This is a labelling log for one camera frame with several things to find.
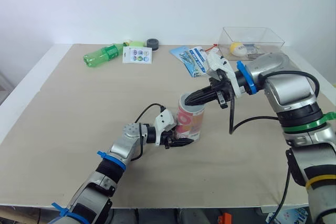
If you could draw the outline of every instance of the blue label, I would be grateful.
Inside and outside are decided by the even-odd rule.
[[[197,55],[199,56],[199,58],[201,59],[202,62],[204,62],[204,58],[202,57],[202,55],[200,54],[200,52],[197,50],[197,48],[194,49],[195,52],[197,53]]]
[[[202,66],[202,64],[200,63],[199,59],[196,57],[196,54],[194,53],[193,50],[189,50],[190,54],[193,56],[194,60],[196,61],[197,65],[199,66],[199,68],[202,70],[203,73],[205,73],[205,69]]]

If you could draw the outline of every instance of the bottle cap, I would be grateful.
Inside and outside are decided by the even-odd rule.
[[[159,41],[157,39],[148,39],[147,47],[151,47],[153,51],[159,48]]]

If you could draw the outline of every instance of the green object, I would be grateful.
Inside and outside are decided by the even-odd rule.
[[[95,52],[91,52],[87,55],[84,55],[84,62],[89,67],[95,67],[99,64],[102,64],[105,61],[109,61],[119,55],[122,55],[123,47],[126,47],[127,44],[112,44],[108,47],[100,48]]]
[[[314,122],[293,126],[293,127],[282,127],[285,132],[296,132],[296,131],[305,131],[315,127],[318,127],[325,123],[326,121],[331,121],[336,119],[336,112],[329,112],[325,114],[321,119],[318,119]]]
[[[145,43],[141,41],[130,42],[130,47],[144,47]]]

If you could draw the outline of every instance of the green cable tie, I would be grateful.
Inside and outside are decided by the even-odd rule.
[[[315,127],[318,127],[325,123],[326,121],[331,121],[336,119],[336,112],[328,112],[327,114],[323,115],[322,118],[303,125],[293,126],[293,127],[282,127],[285,132],[296,132],[296,131],[305,131]]]

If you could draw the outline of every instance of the beige table surface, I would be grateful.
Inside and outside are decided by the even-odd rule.
[[[176,111],[181,93],[208,85],[191,78],[161,46],[152,65],[121,57],[88,68],[82,57],[101,45],[73,45],[0,146],[0,205],[65,206],[106,151],[150,103]],[[334,106],[321,94],[324,111]],[[157,108],[142,122],[152,123]],[[274,115],[263,92],[236,100],[235,122]],[[121,178],[114,207],[246,207],[276,205],[287,172],[288,146],[279,123],[259,120],[228,134],[229,109],[206,105],[201,140],[180,148],[147,145]],[[291,179],[286,204],[305,204]]]

